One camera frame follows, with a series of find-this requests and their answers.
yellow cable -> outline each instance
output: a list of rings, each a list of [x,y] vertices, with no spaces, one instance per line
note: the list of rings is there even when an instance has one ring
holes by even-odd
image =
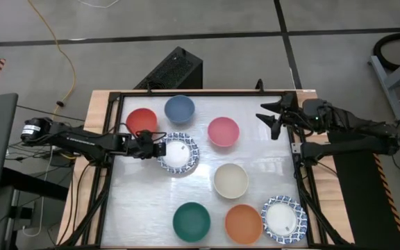
[[[61,52],[62,55],[64,55],[67,59],[67,61],[69,61],[70,67],[72,67],[72,73],[74,74],[74,82],[72,83],[72,87],[70,88],[69,92],[61,99],[61,101],[64,103],[67,98],[70,96],[70,94],[74,91],[75,88],[75,83],[76,83],[76,72],[75,72],[75,67],[74,64],[72,63],[72,61],[70,60],[69,56],[67,56],[67,54],[61,50],[60,44],[58,43],[58,40],[56,39],[55,33],[52,31],[52,28],[47,24],[46,19],[43,18],[43,16],[40,14],[40,12],[35,8],[35,6],[33,5],[33,3],[31,2],[31,0],[27,0],[28,3],[32,6],[33,10],[38,14],[38,16],[41,18],[41,20],[44,22],[44,24],[46,24],[47,28],[49,29],[50,33],[53,36],[53,40],[55,41],[56,47],[58,48],[58,50]],[[55,114],[58,112],[58,109],[60,108],[59,105],[57,105],[55,107],[55,110],[53,111],[53,115],[52,115],[52,119],[55,119]]]
[[[66,156],[66,155],[63,154],[63,153],[60,153],[60,155],[61,155],[62,157],[64,157],[64,158],[66,158],[66,159],[69,159],[69,160],[75,160],[75,159],[76,159],[75,156]]]

white plate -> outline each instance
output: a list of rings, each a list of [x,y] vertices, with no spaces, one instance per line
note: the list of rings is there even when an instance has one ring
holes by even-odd
[[[292,244],[303,239],[308,227],[308,216],[291,197],[270,198],[262,209],[263,229],[281,244]]]
[[[199,147],[187,133],[170,133],[161,140],[166,143],[166,156],[157,158],[161,167],[173,174],[191,170],[199,161]]]

gray floor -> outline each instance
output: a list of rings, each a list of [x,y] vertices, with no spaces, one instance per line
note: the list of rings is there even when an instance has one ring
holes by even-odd
[[[109,9],[77,0],[33,2],[58,39],[280,30],[271,0],[119,0]],[[289,31],[400,28],[400,0],[281,0],[281,5]],[[366,63],[374,43],[384,35],[290,37],[303,88],[316,89],[321,98],[359,117],[391,122],[385,95]],[[50,39],[27,0],[0,0],[0,42]],[[85,119],[91,91],[133,88],[176,46],[204,60],[205,88],[253,88],[259,78],[267,88],[294,88],[281,37],[72,44],[62,47],[74,61],[78,80],[62,114]],[[400,43],[385,48],[385,55],[399,63]],[[50,112],[72,84],[69,65],[52,45],[0,47],[0,58],[7,60],[0,94],[17,92],[21,105]],[[10,141],[19,141],[23,121],[37,116],[43,115],[18,108]],[[390,158],[381,159],[400,212],[400,171]],[[400,164],[400,152],[396,159]],[[38,159],[8,162],[26,173],[44,171],[46,164]],[[59,215],[63,204],[53,206]],[[54,229],[52,235],[58,232],[57,226]],[[20,249],[46,246],[51,246],[46,227],[34,238],[19,234]]]

green bowl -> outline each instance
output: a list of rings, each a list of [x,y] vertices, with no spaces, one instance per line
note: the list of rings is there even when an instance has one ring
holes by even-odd
[[[197,242],[209,231],[211,218],[204,206],[196,202],[184,203],[174,214],[172,226],[180,239]]]

pink bowl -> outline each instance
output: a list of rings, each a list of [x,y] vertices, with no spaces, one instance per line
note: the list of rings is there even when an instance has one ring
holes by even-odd
[[[239,126],[231,118],[215,118],[208,126],[209,138],[212,143],[219,147],[229,147],[234,145],[239,138],[239,134]]]

